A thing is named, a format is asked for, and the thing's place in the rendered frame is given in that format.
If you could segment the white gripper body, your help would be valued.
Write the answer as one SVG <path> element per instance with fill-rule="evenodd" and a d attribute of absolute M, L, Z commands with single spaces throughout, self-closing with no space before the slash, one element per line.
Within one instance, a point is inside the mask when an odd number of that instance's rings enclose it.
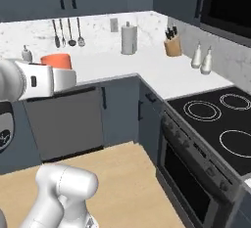
<path fill-rule="evenodd" d="M 73 69 L 53 68 L 54 91 L 61 92 L 76 85 L 76 73 Z"/>

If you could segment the blue lower cabinet door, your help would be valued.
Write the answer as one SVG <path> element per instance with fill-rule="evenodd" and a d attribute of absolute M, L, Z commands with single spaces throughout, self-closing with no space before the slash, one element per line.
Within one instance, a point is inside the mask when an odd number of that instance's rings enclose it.
<path fill-rule="evenodd" d="M 103 109 L 101 87 L 106 88 L 107 109 Z M 104 146 L 136 142 L 138 137 L 139 78 L 117 78 L 100 84 Z"/>

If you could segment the blue base cabinet panel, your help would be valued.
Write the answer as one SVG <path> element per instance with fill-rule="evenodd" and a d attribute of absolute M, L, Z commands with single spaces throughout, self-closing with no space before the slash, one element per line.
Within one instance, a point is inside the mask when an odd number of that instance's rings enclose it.
<path fill-rule="evenodd" d="M 10 145 L 3 152 L 0 152 L 0 174 L 41 165 L 24 104 L 16 102 L 12 104 L 12 107 L 15 132 Z"/>

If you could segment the hanging dark ladle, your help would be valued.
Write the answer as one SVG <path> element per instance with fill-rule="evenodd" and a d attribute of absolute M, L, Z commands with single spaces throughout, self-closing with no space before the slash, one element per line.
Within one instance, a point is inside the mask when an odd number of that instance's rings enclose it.
<path fill-rule="evenodd" d="M 76 41 L 73 40 L 73 36 L 72 36 L 72 28 L 71 28 L 71 21 L 68 18 L 68 28 L 69 28 L 69 33 L 70 33 L 70 40 L 69 40 L 69 45 L 74 47 L 76 45 Z"/>

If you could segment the hanging grey spatula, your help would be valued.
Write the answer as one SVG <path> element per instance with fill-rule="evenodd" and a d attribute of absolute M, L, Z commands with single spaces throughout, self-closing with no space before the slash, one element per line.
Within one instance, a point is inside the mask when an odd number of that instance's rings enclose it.
<path fill-rule="evenodd" d="M 78 29 L 78 40 L 77 40 L 77 43 L 78 43 L 79 47 L 83 47 L 83 46 L 85 46 L 85 41 L 84 41 L 84 39 L 83 39 L 83 37 L 81 36 L 81 33 L 80 33 L 79 17 L 76 18 L 76 21 L 77 21 L 77 29 Z"/>

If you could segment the hanging grey fork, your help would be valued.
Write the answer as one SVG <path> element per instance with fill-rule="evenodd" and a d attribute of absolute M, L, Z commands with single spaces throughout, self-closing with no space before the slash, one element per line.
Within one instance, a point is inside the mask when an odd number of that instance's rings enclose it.
<path fill-rule="evenodd" d="M 62 34 L 62 44 L 63 44 L 63 47 L 66 47 L 66 39 L 64 36 L 62 19 L 59 19 L 59 23 L 60 23 L 60 29 L 61 29 L 61 34 Z"/>

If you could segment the small grey bottle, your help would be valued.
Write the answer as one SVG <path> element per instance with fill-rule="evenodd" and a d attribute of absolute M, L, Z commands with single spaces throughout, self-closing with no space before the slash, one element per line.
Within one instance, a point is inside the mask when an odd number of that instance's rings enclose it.
<path fill-rule="evenodd" d="M 32 54 L 31 52 L 24 46 L 24 49 L 22 50 L 22 57 L 25 61 L 31 63 L 32 62 Z"/>

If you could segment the grey dishwasher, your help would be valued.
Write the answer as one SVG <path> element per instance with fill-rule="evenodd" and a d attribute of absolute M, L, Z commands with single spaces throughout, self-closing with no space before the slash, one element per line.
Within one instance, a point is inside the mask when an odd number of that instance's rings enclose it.
<path fill-rule="evenodd" d="M 43 161 L 82 153 L 103 143 L 96 87 L 27 100 L 25 110 Z"/>

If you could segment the white paper towel roll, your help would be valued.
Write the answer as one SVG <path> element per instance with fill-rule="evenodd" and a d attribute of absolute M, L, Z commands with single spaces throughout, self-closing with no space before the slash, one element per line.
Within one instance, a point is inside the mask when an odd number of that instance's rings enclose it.
<path fill-rule="evenodd" d="M 122 54 L 133 55 L 137 51 L 137 27 L 130 23 L 122 26 Z"/>

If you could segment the blue drawer front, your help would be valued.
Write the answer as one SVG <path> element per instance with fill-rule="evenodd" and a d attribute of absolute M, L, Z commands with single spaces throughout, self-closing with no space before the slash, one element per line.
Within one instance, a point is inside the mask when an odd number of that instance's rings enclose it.
<path fill-rule="evenodd" d="M 140 82 L 139 93 L 143 103 L 151 106 L 158 113 L 162 110 L 163 102 L 144 82 Z"/>

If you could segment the wooden knife block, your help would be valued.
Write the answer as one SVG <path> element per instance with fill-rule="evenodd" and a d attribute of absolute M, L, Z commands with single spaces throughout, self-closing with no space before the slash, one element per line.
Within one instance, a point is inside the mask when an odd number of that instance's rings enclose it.
<path fill-rule="evenodd" d="M 167 28 L 164 46 L 166 54 L 169 57 L 178 57 L 181 55 L 180 40 L 177 34 L 177 27 L 175 25 Z"/>

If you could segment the black hob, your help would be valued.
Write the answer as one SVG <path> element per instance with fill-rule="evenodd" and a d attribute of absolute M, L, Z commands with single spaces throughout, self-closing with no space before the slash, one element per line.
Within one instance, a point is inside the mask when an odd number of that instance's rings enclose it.
<path fill-rule="evenodd" d="M 240 175 L 251 173 L 251 96 L 235 86 L 168 104 Z"/>

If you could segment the grey oven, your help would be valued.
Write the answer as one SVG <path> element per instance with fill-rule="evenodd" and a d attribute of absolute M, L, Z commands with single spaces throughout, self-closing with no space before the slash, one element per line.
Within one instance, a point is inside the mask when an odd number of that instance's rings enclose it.
<path fill-rule="evenodd" d="M 251 173 L 240 176 L 170 105 L 156 175 L 186 228 L 251 228 Z"/>

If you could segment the black microwave oven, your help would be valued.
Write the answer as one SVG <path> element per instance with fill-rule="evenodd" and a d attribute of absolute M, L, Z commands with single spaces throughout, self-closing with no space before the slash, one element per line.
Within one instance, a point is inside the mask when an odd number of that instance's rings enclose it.
<path fill-rule="evenodd" d="M 200 27 L 251 48 L 251 0 L 197 0 Z"/>

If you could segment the grey wall socket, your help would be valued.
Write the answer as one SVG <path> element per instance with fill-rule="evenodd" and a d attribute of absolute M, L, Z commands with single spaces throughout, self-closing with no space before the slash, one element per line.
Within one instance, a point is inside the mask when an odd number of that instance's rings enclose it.
<path fill-rule="evenodd" d="M 112 32 L 119 31 L 119 22 L 117 18 L 110 19 L 110 29 Z"/>

